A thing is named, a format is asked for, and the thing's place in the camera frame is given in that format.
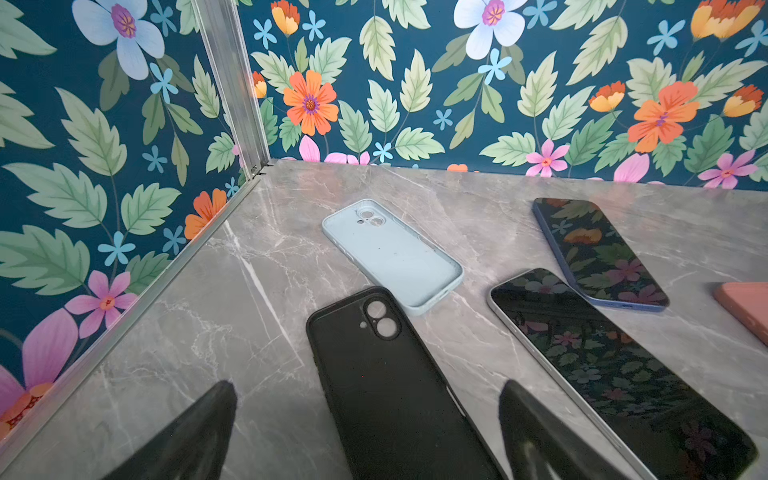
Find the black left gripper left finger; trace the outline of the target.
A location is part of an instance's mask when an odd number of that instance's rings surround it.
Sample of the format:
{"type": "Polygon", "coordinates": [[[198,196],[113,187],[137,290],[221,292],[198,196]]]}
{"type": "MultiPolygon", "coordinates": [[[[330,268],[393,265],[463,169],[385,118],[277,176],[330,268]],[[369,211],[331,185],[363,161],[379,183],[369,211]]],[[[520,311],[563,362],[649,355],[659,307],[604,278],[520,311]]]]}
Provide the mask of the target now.
{"type": "Polygon", "coordinates": [[[237,408],[234,385],[214,384],[107,479],[218,479],[237,408]]]}

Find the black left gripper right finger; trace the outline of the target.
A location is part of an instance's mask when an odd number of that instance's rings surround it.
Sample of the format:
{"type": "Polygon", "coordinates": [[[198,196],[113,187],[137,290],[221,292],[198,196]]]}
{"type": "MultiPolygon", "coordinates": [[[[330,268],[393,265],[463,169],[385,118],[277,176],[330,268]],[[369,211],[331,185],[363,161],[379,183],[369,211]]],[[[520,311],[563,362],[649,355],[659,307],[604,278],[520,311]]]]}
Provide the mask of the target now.
{"type": "Polygon", "coordinates": [[[626,477],[514,380],[501,390],[498,416],[515,479],[626,477]]]}

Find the pink phone case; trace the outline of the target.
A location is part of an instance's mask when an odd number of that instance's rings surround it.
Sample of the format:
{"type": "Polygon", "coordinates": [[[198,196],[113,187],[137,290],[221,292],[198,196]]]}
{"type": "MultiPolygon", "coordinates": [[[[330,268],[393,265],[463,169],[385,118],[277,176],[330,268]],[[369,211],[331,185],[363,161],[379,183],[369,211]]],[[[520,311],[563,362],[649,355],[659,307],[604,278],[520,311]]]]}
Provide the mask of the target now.
{"type": "Polygon", "coordinates": [[[715,289],[714,298],[764,345],[767,345],[766,282],[723,283],[715,289]]]}

